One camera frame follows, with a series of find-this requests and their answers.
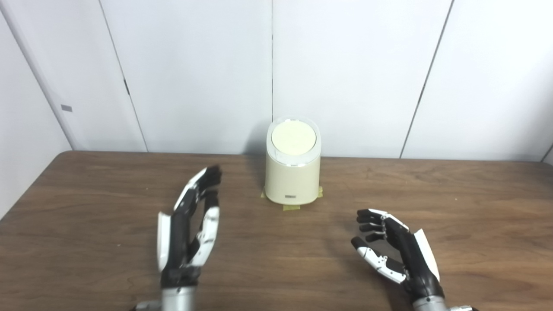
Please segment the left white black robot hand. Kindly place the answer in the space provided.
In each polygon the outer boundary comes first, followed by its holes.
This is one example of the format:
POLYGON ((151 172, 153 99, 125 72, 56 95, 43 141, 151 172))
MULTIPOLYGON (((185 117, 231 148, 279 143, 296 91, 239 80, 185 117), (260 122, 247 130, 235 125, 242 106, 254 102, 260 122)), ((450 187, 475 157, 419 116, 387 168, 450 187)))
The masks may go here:
POLYGON ((158 213, 160 286, 195 287, 215 246, 220 220, 219 165, 203 168, 182 189, 171 214, 158 213))

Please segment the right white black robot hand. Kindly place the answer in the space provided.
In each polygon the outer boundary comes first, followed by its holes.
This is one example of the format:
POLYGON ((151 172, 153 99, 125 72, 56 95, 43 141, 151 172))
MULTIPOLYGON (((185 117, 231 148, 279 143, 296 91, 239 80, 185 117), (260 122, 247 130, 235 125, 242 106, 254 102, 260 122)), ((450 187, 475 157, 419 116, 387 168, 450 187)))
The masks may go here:
POLYGON ((392 214, 375 209, 358 210, 357 222, 360 232, 366 236, 352 238, 351 244, 377 273, 401 285, 412 302, 422 298, 445 298, 437 268, 431 267, 436 263, 434 255, 422 230, 413 233, 392 214), (369 246, 379 240, 399 251, 401 261, 369 246))

